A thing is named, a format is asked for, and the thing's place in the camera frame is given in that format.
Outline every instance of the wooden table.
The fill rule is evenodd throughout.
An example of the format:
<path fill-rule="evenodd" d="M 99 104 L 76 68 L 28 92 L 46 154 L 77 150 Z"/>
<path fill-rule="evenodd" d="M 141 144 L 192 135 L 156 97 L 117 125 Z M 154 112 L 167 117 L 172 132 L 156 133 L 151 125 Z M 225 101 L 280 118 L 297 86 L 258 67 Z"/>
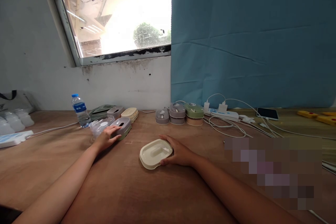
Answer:
<path fill-rule="evenodd" d="M 284 129 L 336 136 L 336 128 L 295 115 L 296 110 L 279 110 Z M 250 110 L 240 114 L 253 115 Z M 38 111 L 32 114 L 34 132 L 64 126 L 76 121 L 73 111 Z M 313 132 L 308 124 L 314 124 Z M 253 137 L 258 131 L 243 126 Z M 240 136 L 236 129 L 226 133 Z M 190 167 L 166 166 L 146 170 L 140 160 L 141 147 L 169 134 L 228 173 L 265 194 L 247 175 L 242 174 L 224 158 L 223 135 L 209 125 L 158 125 L 154 114 L 139 112 L 127 137 L 102 153 L 93 164 L 63 223 L 236 223 L 236 220 L 212 193 L 200 176 Z M 41 195 L 91 144 L 89 129 L 78 126 L 52 131 L 28 139 L 18 146 L 0 149 L 0 205 L 25 210 Z M 335 157 L 335 142 L 330 145 Z M 323 176 L 323 202 L 336 208 L 336 177 L 327 171 Z M 332 223 L 334 212 L 316 211 Z M 307 211 L 291 211 L 305 223 L 318 223 Z"/>

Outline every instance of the white plastic bottle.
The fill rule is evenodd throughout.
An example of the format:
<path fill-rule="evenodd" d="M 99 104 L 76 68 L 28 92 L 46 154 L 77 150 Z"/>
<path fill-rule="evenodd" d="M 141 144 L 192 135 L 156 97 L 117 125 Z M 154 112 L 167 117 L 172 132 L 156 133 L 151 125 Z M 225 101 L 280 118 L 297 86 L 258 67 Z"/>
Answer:
<path fill-rule="evenodd" d="M 5 117 L 9 125 L 12 127 L 15 132 L 25 129 L 25 126 L 22 124 L 21 120 L 12 112 L 6 112 Z"/>
<path fill-rule="evenodd" d="M 20 118 L 24 126 L 29 127 L 34 125 L 34 121 L 30 115 L 23 109 L 15 109 L 15 114 L 17 114 L 17 116 Z"/>
<path fill-rule="evenodd" d="M 91 119 L 86 110 L 86 106 L 83 99 L 81 99 L 78 96 L 78 94 L 73 94 L 71 104 L 76 112 L 80 126 L 82 128 L 88 127 L 89 124 L 91 123 Z"/>
<path fill-rule="evenodd" d="M 11 128 L 7 121 L 0 117 L 0 135 L 8 135 L 13 133 L 15 133 L 15 131 Z"/>

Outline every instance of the power strip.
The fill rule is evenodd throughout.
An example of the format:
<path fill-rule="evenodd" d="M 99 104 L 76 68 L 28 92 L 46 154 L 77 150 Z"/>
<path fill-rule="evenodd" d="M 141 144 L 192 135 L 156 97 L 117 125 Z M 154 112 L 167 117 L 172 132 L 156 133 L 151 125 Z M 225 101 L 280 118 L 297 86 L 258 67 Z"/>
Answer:
<path fill-rule="evenodd" d="M 207 116 L 216 116 L 230 121 L 240 121 L 238 113 L 233 111 L 218 112 L 217 109 L 209 108 L 208 111 L 204 111 L 204 114 Z"/>

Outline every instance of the phone screen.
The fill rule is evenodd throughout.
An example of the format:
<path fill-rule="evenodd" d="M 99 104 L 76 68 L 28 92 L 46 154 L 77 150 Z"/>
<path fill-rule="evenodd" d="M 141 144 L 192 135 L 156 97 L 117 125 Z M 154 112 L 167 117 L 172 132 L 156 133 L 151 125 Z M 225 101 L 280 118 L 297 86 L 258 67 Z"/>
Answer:
<path fill-rule="evenodd" d="M 278 118 L 278 113 L 277 113 L 276 110 L 272 110 L 272 109 L 268 109 L 268 108 L 258 108 L 257 111 L 260 114 L 260 116 L 262 116 L 262 117 L 279 119 Z"/>

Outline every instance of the smartphone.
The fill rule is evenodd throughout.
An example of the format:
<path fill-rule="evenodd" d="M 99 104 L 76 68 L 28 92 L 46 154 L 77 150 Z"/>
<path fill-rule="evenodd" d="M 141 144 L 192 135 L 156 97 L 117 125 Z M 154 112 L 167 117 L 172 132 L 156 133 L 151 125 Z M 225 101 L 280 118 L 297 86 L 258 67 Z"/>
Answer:
<path fill-rule="evenodd" d="M 257 117 L 266 118 L 268 117 L 270 120 L 278 121 L 279 116 L 276 110 L 268 109 L 268 108 L 257 108 Z"/>

